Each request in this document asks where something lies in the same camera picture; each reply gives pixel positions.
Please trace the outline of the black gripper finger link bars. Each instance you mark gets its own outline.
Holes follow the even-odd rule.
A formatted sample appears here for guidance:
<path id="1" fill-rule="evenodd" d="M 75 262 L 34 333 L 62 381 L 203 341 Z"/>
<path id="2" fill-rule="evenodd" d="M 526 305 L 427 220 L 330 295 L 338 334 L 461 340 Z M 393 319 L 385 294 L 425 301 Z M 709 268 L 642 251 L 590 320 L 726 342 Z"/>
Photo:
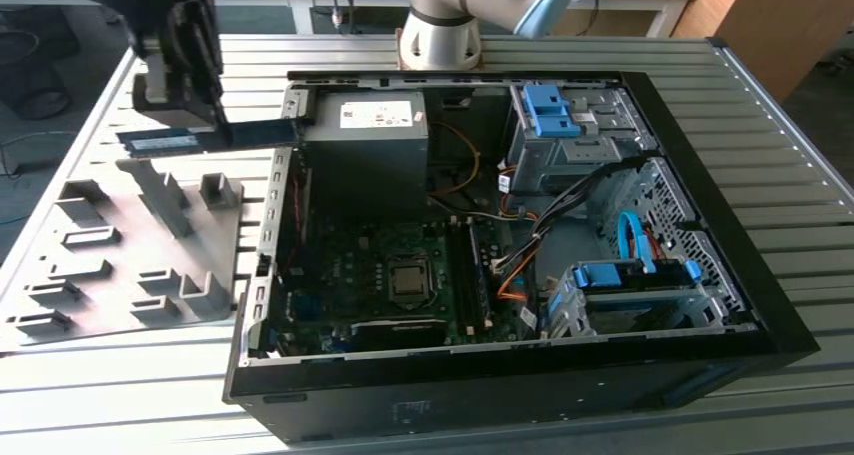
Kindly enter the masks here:
<path id="1" fill-rule="evenodd" d="M 223 74 L 215 0 L 179 3 L 170 13 L 173 70 L 181 75 L 191 112 L 215 129 L 229 146 L 234 134 L 222 105 Z"/>

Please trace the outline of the black gripper finger with plate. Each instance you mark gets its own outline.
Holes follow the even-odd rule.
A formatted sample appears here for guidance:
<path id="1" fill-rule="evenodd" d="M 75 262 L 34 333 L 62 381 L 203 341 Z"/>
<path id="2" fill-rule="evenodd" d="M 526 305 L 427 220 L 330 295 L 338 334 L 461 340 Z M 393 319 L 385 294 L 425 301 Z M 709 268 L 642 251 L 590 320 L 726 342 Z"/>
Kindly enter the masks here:
<path id="1" fill-rule="evenodd" d="M 147 72 L 134 78 L 134 109 L 163 125 L 213 125 L 213 109 L 190 76 L 170 67 L 162 54 L 151 55 L 146 66 Z"/>

